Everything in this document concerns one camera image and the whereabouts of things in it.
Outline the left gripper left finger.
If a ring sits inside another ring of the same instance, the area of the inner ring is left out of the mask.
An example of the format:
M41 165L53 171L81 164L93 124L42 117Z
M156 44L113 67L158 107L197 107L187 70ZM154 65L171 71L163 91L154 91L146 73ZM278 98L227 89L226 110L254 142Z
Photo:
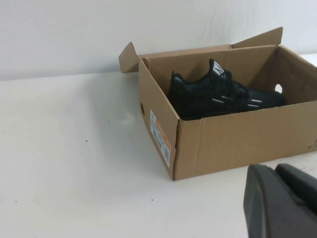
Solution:
M250 238L317 236L317 211L311 211L268 166L248 167L243 208Z

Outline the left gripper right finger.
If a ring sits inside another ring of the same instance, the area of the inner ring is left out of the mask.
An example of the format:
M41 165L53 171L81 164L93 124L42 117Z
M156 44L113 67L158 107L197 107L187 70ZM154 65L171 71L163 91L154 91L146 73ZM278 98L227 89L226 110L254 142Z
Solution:
M275 171L311 211L317 210L317 179L315 177L290 164L278 164Z

